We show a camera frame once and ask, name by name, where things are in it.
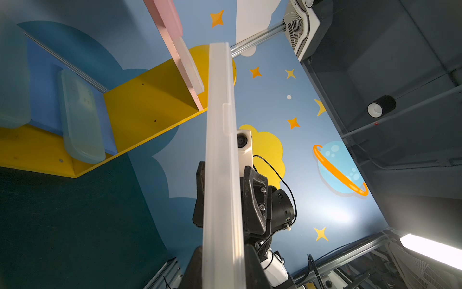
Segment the ceiling light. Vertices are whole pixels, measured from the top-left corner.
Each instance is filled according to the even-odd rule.
[[[407,234],[401,237],[407,249],[462,270],[462,250],[422,237]]]

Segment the blue board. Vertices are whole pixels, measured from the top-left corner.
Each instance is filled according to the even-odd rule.
[[[30,67],[30,124],[62,135],[56,76],[63,69],[70,69],[30,39],[27,39],[27,54]],[[95,98],[104,150],[108,154],[115,155],[117,154],[116,142],[112,134],[104,96],[90,84],[88,86]]]

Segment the blue painted wall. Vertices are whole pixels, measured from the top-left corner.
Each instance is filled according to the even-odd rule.
[[[294,193],[298,219],[292,231],[273,237],[272,248],[286,259],[287,270],[295,272],[305,267],[308,253],[317,258],[385,229],[388,225],[371,194],[363,197],[343,190],[323,177],[313,154],[314,145],[326,149],[340,145],[338,150],[331,149],[330,161],[342,172],[344,166],[355,169],[344,172],[352,180],[357,168],[345,154],[347,150],[328,114],[317,116],[320,106],[315,99],[319,98],[285,36],[270,39],[259,45],[253,56],[238,56],[235,62],[237,126],[249,124],[259,132],[270,132],[283,146],[284,180]],[[256,67],[262,76],[253,78],[249,70]],[[296,78],[287,78],[286,70],[292,69]],[[295,117],[300,127],[291,129],[287,120]],[[183,263],[202,242],[202,232],[193,225],[192,214],[195,172],[199,161],[205,160],[205,133],[206,113],[180,125],[176,133],[168,132],[128,153],[163,241]],[[316,241],[314,228],[324,227],[329,241]]]
[[[175,0],[188,48],[236,40],[236,1]],[[287,0],[273,13],[284,16]],[[211,13],[224,10],[212,28]],[[108,89],[171,58],[142,0],[5,0],[0,11]]]

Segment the yellow wooden board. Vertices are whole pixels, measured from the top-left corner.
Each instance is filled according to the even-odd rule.
[[[199,100],[207,107],[208,45],[190,50],[204,83]],[[172,59],[114,88],[104,95],[119,152],[199,111]]]
[[[77,178],[207,110],[209,46],[189,50],[204,83],[198,111],[172,59],[104,95],[119,153],[96,164],[72,158],[62,136],[24,125],[0,128],[0,166]],[[233,61],[236,83],[236,65]]]
[[[31,125],[0,128],[0,166],[74,177],[72,157],[64,149],[62,136]]]

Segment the black cable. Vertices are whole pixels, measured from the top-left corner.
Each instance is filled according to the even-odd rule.
[[[263,271],[266,270],[271,265],[271,263],[273,262],[273,259],[274,259],[274,253],[271,252],[271,261],[269,261],[269,264],[263,269]]]
[[[303,278],[301,278],[301,281],[298,282],[296,285],[300,285],[300,283],[302,283],[307,277],[308,277],[308,274],[311,272],[311,262],[308,260],[308,268],[306,268],[306,273],[305,275],[303,276]]]
[[[348,245],[351,245],[351,244],[353,244],[354,242],[357,242],[357,241],[353,241],[353,242],[351,242],[351,243],[348,243],[348,244],[345,244],[345,245],[343,245],[343,246],[340,246],[340,247],[338,247],[338,248],[336,248],[336,249],[333,249],[333,250],[330,251],[329,253],[324,254],[324,255],[322,255],[321,257],[319,257],[318,259],[316,259],[316,261],[319,261],[320,259],[322,259],[322,258],[324,258],[325,256],[329,255],[330,253],[335,252],[335,251],[337,251],[337,250],[339,250],[339,249],[341,249],[341,248],[343,248],[343,247],[346,247],[346,246],[348,246]]]
[[[168,289],[172,289],[172,287],[170,287],[170,285],[168,284],[167,279],[165,278],[165,276],[164,276],[164,281],[165,281],[165,289],[167,289],[167,286],[168,286]]]
[[[316,278],[319,282],[319,285],[321,286],[321,289],[326,289],[326,287],[324,286],[324,283],[322,282],[321,275],[319,274],[319,271],[317,270],[316,263],[311,254],[308,255],[308,261],[313,264],[313,269],[315,270]]]
[[[278,175],[278,177],[280,178],[280,180],[286,185],[286,187],[289,189],[289,192],[292,196],[292,200],[293,200],[293,207],[294,207],[294,210],[295,210],[295,217],[293,218],[293,221],[292,221],[292,224],[290,224],[290,226],[293,226],[293,224],[295,224],[295,221],[297,219],[297,216],[298,216],[298,213],[297,213],[297,205],[295,204],[295,198],[293,197],[293,194],[292,194],[292,190],[289,188],[289,186],[286,184],[286,182],[281,178],[281,176],[278,174],[278,172],[273,168],[272,165],[270,165],[264,158],[262,158],[261,156],[255,154],[253,157],[259,157],[260,159],[262,159],[264,162],[266,162],[268,164],[268,166],[270,166],[270,168],[273,169],[273,171]]]

